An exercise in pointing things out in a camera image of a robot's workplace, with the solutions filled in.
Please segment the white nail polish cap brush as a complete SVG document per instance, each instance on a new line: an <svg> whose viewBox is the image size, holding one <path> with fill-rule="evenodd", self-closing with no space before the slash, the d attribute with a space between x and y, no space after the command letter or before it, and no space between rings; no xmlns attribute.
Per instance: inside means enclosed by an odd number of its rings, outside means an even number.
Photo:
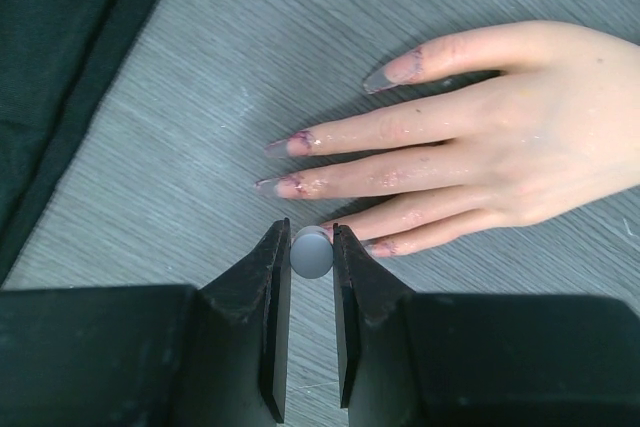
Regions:
<svg viewBox="0 0 640 427"><path fill-rule="evenodd" d="M305 279L323 277L333 265L328 232L319 226L300 229L292 240L290 263L293 271Z"/></svg>

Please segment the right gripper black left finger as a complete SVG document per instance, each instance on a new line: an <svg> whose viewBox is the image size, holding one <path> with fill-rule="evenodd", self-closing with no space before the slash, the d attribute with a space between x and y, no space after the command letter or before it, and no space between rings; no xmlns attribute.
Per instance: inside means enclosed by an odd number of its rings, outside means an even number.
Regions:
<svg viewBox="0 0 640 427"><path fill-rule="evenodd" d="M291 230L208 285L5 291L5 426L276 426L286 401Z"/></svg>

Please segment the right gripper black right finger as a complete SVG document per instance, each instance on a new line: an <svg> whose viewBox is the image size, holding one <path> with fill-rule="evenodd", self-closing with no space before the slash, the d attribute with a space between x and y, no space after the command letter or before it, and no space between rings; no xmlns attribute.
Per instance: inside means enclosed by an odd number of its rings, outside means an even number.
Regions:
<svg viewBox="0 0 640 427"><path fill-rule="evenodd" d="M635 426L639 319L594 295L423 293L333 230L353 426Z"/></svg>

